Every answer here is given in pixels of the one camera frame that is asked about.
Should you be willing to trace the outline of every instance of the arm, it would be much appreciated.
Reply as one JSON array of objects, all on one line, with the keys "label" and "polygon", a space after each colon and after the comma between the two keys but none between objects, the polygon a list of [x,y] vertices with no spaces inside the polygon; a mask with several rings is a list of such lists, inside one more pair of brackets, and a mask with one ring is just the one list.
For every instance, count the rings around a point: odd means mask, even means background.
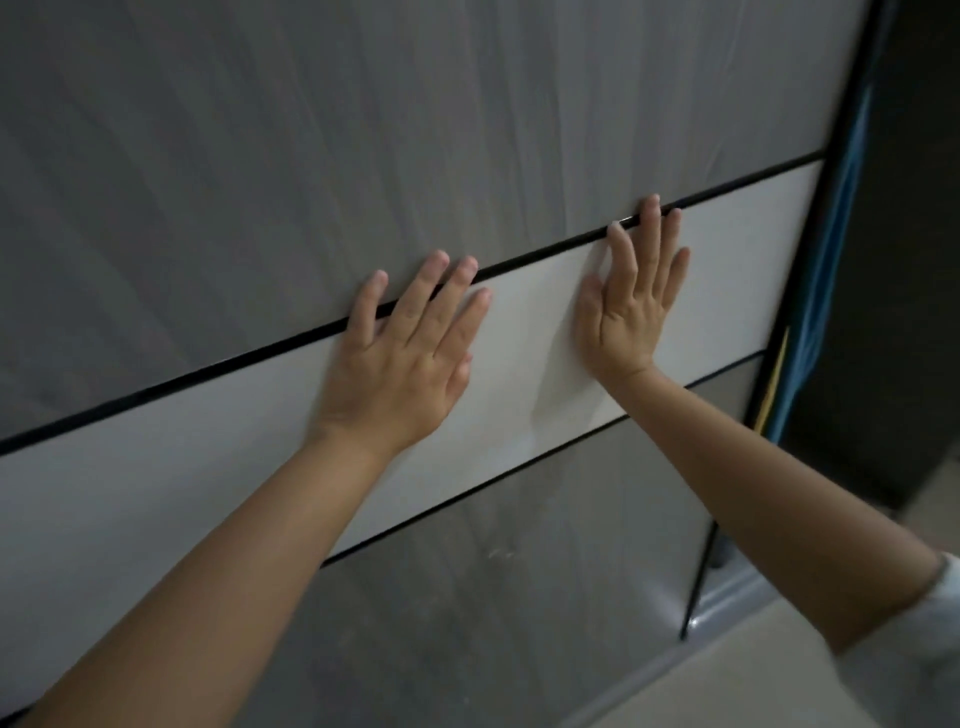
[{"label": "arm", "polygon": [[387,277],[373,275],[306,444],[40,699],[25,728],[230,723],[376,479],[467,388],[490,292],[454,320],[476,273],[467,258],[428,303],[447,262],[427,259],[378,335]]},{"label": "arm", "polygon": [[657,443],[757,568],[834,652],[917,600],[940,554],[653,364],[690,260],[681,213],[647,199],[633,238],[611,225],[604,284],[584,281],[576,340],[590,370]]}]

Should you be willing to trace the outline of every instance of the white sleeve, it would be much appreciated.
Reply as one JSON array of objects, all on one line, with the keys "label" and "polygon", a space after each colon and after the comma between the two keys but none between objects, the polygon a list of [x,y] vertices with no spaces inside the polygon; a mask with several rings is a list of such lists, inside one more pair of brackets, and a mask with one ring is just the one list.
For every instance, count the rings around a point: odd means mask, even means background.
[{"label": "white sleeve", "polygon": [[933,588],[836,660],[840,678],[884,728],[960,726],[960,559]]}]

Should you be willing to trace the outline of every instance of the black trim strip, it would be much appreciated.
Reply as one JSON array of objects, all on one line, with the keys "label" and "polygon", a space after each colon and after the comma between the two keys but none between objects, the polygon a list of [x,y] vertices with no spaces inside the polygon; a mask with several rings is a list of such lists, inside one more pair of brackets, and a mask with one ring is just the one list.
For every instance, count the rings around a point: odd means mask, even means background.
[{"label": "black trim strip", "polygon": [[[770,332],[766,354],[763,357],[763,362],[760,364],[760,371],[756,376],[754,392],[751,394],[750,403],[747,406],[747,414],[744,417],[744,424],[747,426],[752,427],[759,415],[760,406],[763,403],[763,396],[766,392],[766,384],[770,381],[774,367],[777,365],[777,355],[780,353],[780,342],[786,333],[790,313],[800,302],[801,281],[804,270],[812,255],[814,244],[823,236],[824,228],[829,217],[830,203],[836,198],[840,184],[841,165],[850,142],[853,125],[856,123],[856,118],[860,111],[860,104],[863,102],[863,98],[874,80],[877,62],[886,46],[887,37],[890,35],[890,30],[897,14],[897,4],[897,0],[874,0],[868,11],[863,30],[860,33],[850,77],[847,80],[847,85],[840,102],[840,108],[837,111],[833,128],[830,132],[830,140],[824,157],[824,166],[823,169],[820,170],[820,179],[817,181],[817,186],[813,192],[813,199],[810,201],[810,209],[806,215],[804,230],[801,233],[800,242],[797,245],[793,266],[790,269],[790,275],[783,289],[783,296],[780,298],[780,308],[777,311],[777,318]],[[707,575],[707,561],[714,548],[714,543],[720,536],[720,528],[717,526],[717,523],[714,522],[704,546],[704,554],[697,572],[697,580],[690,594],[689,602],[687,603],[686,619],[684,619],[684,626],[680,632],[681,640],[685,640],[689,632],[690,618],[693,616],[697,602],[700,600],[700,593],[703,590],[704,579]]]},{"label": "black trim strip", "polygon": [[[824,153],[822,151],[814,152],[812,154],[804,155],[803,157],[791,159],[783,162],[782,164],[775,164],[774,166],[767,167],[759,172],[754,172],[753,174],[737,178],[736,180],[724,182],[723,184],[719,184],[709,190],[704,190],[703,192],[698,192],[694,195],[681,198],[674,203],[663,206],[663,211],[668,212],[674,207],[691,207],[694,205],[699,205],[707,200],[712,200],[713,198],[720,197],[721,195],[734,192],[741,187],[746,187],[751,184],[755,184],[756,182],[762,182],[763,180],[775,177],[776,175],[780,175],[784,172],[789,172],[790,170],[802,167],[810,162],[817,161],[821,159],[823,155]],[[639,218],[637,215],[633,215],[631,217],[624,218],[620,221],[620,223],[624,228],[632,228],[639,223]],[[494,265],[490,265],[481,269],[477,273],[474,282],[482,282],[496,276],[502,276],[505,273],[509,273],[518,268],[523,268],[524,266],[544,260],[553,255],[566,253],[567,251],[578,248],[581,245],[587,245],[588,243],[601,240],[606,236],[606,234],[606,227],[597,228],[596,230],[575,235],[571,238],[567,238],[566,240],[562,240],[559,243],[554,243],[553,245],[548,245],[545,248],[532,251],[531,253],[520,255],[518,257],[511,258],[510,260],[504,260],[500,263],[494,263]],[[395,304],[396,301],[390,301],[389,303],[384,303],[379,306],[376,309],[377,318],[389,316],[394,310]],[[320,327],[311,328],[308,331],[295,334],[294,336],[283,339],[282,341],[277,341],[273,344],[269,344],[265,347],[261,347],[260,349],[245,352],[230,359],[224,359],[223,361],[218,361],[215,364],[202,367],[201,369],[197,369],[189,374],[178,376],[168,381],[146,387],[138,392],[124,395],[123,397],[119,397],[115,400],[106,401],[102,404],[90,407],[82,412],[77,412],[73,415],[67,415],[66,417],[55,420],[47,425],[41,425],[33,429],[28,429],[24,432],[20,432],[16,435],[12,435],[4,440],[0,440],[0,457],[3,455],[9,455],[10,453],[16,452],[20,449],[28,448],[31,445],[36,445],[44,440],[50,440],[51,438],[65,434],[71,430],[79,429],[80,427],[84,427],[86,425],[92,425],[100,422],[101,420],[112,417],[113,415],[118,415],[121,412],[126,412],[129,409],[139,407],[142,404],[147,404],[148,402],[152,402],[154,400],[160,400],[181,390],[189,389],[197,384],[202,384],[205,381],[215,379],[218,376],[230,374],[231,372],[244,369],[245,367],[249,367],[253,364],[258,364],[261,361],[271,359],[283,353],[291,352],[294,349],[299,349],[307,344],[313,344],[314,342],[325,339],[328,336],[333,336],[343,332],[346,327],[347,319],[343,318],[339,321],[324,324]]]},{"label": "black trim strip", "polygon": [[[748,361],[752,361],[753,359],[756,359],[758,356],[763,356],[764,352],[765,352],[765,350],[760,350],[759,352],[754,352],[754,353],[752,353],[752,354],[748,354],[747,356],[744,356],[743,358],[737,359],[736,361],[734,361],[734,362],[732,362],[732,363],[730,363],[730,364],[728,364],[728,365],[726,365],[726,366],[724,366],[724,367],[721,367],[721,368],[718,369],[716,372],[713,372],[713,373],[708,374],[708,375],[706,375],[706,376],[701,376],[701,377],[700,377],[699,379],[697,379],[696,381],[691,382],[690,384],[687,384],[687,385],[686,385],[686,389],[693,389],[694,387],[698,387],[698,386],[700,386],[701,384],[706,384],[706,383],[707,383],[708,381],[710,381],[711,379],[714,379],[714,378],[716,378],[716,377],[718,377],[718,376],[720,376],[720,375],[726,374],[728,371],[730,371],[731,369],[736,369],[736,368],[737,368],[738,366],[740,366],[741,364],[746,364]],[[495,477],[492,477],[490,480],[487,480],[487,481],[485,481],[485,482],[483,482],[483,483],[480,483],[480,485],[475,485],[475,486],[473,486],[472,488],[470,488],[469,490],[466,490],[466,491],[464,491],[464,492],[461,493],[461,494],[458,494],[458,495],[456,495],[456,496],[454,496],[454,497],[452,497],[452,498],[449,498],[449,499],[445,500],[445,501],[442,502],[442,503],[438,503],[437,505],[433,506],[432,508],[428,508],[427,510],[423,511],[422,513],[418,513],[416,516],[414,516],[414,517],[412,517],[412,518],[409,518],[409,519],[407,519],[407,520],[404,521],[404,522],[398,523],[398,524],[395,525],[395,526],[391,526],[390,528],[388,528],[388,529],[385,530],[385,531],[380,531],[380,533],[376,534],[375,536],[370,536],[370,538],[367,539],[366,541],[361,541],[359,544],[357,544],[357,545],[355,545],[355,546],[351,546],[350,548],[345,548],[343,551],[340,551],[339,553],[336,553],[336,554],[334,554],[333,556],[331,556],[330,558],[326,559],[326,561],[324,561],[324,562],[321,564],[320,568],[322,569],[323,567],[328,567],[328,566],[330,566],[330,564],[335,564],[335,563],[337,563],[338,561],[340,561],[341,559],[346,559],[346,558],[347,558],[348,556],[350,556],[351,554],[354,554],[354,553],[356,553],[357,551],[359,551],[359,550],[361,550],[361,549],[363,549],[363,548],[366,548],[367,546],[372,546],[372,545],[375,544],[376,542],[382,541],[383,539],[387,538],[388,536],[391,536],[391,535],[397,533],[399,530],[401,530],[401,529],[403,529],[403,528],[406,528],[407,526],[413,525],[413,524],[416,523],[417,521],[422,521],[423,519],[427,518],[428,516],[431,516],[431,515],[433,515],[434,513],[437,513],[437,511],[442,511],[442,510],[444,510],[447,506],[453,505],[454,503],[456,503],[456,502],[459,501],[459,500],[463,500],[464,498],[473,496],[474,494],[479,493],[480,491],[485,490],[486,488],[489,488],[490,486],[494,485],[495,483],[500,482],[500,481],[503,480],[504,478],[510,477],[511,475],[513,475],[513,474],[515,474],[515,473],[519,473],[519,472],[522,471],[522,470],[526,470],[526,469],[529,468],[531,465],[534,465],[535,463],[539,463],[541,460],[545,460],[546,458],[548,458],[548,457],[550,457],[550,456],[552,456],[552,455],[556,455],[556,454],[557,454],[558,452],[560,452],[561,450],[565,450],[565,449],[567,449],[567,448],[570,448],[570,447],[576,445],[577,443],[583,442],[583,441],[586,440],[587,438],[593,437],[593,435],[596,435],[596,434],[599,434],[600,432],[603,432],[605,429],[610,429],[610,428],[613,427],[614,425],[619,425],[620,423],[624,422],[625,420],[629,420],[629,419],[630,419],[630,415],[621,415],[620,417],[616,418],[615,420],[611,420],[610,422],[606,423],[605,425],[600,425],[599,427],[595,427],[594,429],[590,430],[589,432],[585,432],[585,433],[582,434],[582,435],[578,435],[577,437],[573,438],[572,440],[568,440],[567,442],[563,443],[562,445],[557,445],[555,448],[549,449],[547,452],[544,452],[544,453],[542,453],[542,454],[540,454],[540,455],[537,455],[537,457],[531,458],[530,460],[527,460],[526,462],[520,463],[520,464],[517,465],[515,468],[510,468],[510,469],[509,469],[508,471],[506,471],[505,473],[501,473],[500,475],[497,475],[497,476],[495,476]]]}]

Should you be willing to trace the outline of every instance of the left hand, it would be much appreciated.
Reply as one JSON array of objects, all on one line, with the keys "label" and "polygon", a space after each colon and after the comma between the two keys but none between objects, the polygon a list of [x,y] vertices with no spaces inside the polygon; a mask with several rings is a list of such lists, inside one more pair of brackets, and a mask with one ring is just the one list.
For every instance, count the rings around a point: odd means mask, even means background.
[{"label": "left hand", "polygon": [[443,251],[426,259],[379,334],[387,274],[377,271],[364,284],[326,375],[312,437],[347,435],[389,461],[444,421],[467,389],[468,348],[491,301],[489,289],[477,291],[454,318],[477,272],[466,257],[431,302],[448,264]]}]

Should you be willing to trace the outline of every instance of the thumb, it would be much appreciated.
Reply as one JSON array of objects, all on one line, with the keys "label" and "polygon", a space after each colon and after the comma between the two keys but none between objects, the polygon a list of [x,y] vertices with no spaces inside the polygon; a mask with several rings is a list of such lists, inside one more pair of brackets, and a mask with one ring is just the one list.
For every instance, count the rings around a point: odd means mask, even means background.
[{"label": "thumb", "polygon": [[584,278],[577,297],[573,335],[578,344],[587,344],[600,338],[603,320],[603,281],[595,273]]},{"label": "thumb", "polygon": [[464,358],[460,360],[457,368],[453,370],[449,381],[446,383],[446,403],[449,409],[463,396],[470,384],[470,362],[473,360],[473,354],[467,352]]}]

